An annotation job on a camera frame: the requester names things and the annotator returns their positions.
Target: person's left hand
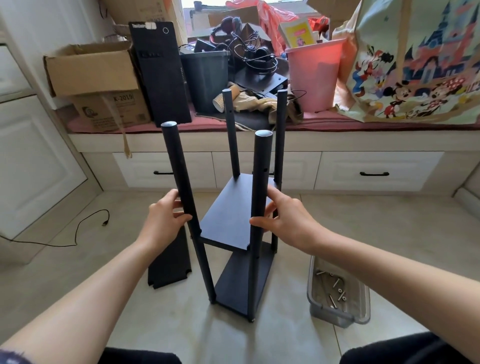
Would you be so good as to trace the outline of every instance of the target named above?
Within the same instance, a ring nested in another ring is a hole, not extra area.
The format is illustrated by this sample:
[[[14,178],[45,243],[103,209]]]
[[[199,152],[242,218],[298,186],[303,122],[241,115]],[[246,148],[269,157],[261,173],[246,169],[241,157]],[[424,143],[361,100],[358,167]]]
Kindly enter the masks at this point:
[[[192,219],[183,211],[173,212],[173,209],[182,207],[181,201],[177,200],[178,194],[178,190],[171,190],[156,204],[150,205],[138,243],[147,244],[160,254],[175,240],[180,228]]]

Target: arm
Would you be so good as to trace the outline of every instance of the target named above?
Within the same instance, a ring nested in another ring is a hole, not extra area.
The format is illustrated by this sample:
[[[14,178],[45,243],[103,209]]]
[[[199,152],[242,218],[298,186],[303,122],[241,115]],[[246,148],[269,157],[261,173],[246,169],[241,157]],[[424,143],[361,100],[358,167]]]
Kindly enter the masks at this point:
[[[17,332],[0,349],[35,364],[97,363],[133,289],[152,261],[192,217],[172,190],[150,206],[138,239]]]
[[[302,203],[268,186],[269,216],[252,218],[285,243],[350,272],[378,294],[480,363],[480,283],[346,238],[321,226]]]

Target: forearm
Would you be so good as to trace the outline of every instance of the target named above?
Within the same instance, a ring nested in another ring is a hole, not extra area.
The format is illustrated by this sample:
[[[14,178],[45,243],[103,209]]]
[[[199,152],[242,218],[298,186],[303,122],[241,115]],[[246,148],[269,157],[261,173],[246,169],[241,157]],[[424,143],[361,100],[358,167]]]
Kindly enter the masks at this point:
[[[97,363],[129,297],[158,252],[134,243],[6,341],[35,364]]]
[[[480,363],[479,282],[335,233],[328,236],[326,240],[312,238],[315,255],[347,270],[471,361]]]

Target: hand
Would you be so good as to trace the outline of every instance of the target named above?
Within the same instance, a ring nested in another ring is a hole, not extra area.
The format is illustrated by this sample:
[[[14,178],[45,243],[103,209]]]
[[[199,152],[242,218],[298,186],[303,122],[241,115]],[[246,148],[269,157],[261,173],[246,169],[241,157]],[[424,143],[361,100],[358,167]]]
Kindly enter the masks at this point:
[[[271,231],[282,241],[305,253],[315,255],[315,242],[318,239],[329,239],[334,233],[324,228],[303,207],[299,199],[281,193],[268,185],[268,197],[272,202],[265,208],[265,217],[253,217],[250,223],[267,231]],[[278,210],[278,216],[270,216]]]
[[[172,241],[175,240],[180,228],[192,216],[183,211],[173,212],[173,209],[182,207],[177,200],[178,190],[171,190],[156,204],[149,207],[147,220],[138,235],[137,242],[147,244],[160,254]]]

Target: white drawer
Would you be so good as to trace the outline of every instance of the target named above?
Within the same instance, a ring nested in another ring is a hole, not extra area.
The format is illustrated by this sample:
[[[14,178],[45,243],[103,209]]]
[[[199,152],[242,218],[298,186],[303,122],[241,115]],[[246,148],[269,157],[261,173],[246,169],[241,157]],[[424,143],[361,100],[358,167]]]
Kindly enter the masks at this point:
[[[316,190],[420,191],[443,152],[323,152]]]
[[[215,188],[212,153],[184,153],[192,188]],[[113,153],[129,187],[176,188],[168,153],[133,153],[127,159],[124,153]]]
[[[321,152],[285,152],[283,156],[283,181],[285,190],[313,190]],[[232,177],[229,152],[213,152],[217,188],[223,188]],[[253,152],[239,152],[240,172],[253,170]],[[270,159],[270,173],[273,173],[275,153]]]
[[[30,85],[7,46],[0,46],[0,96],[29,89]]]

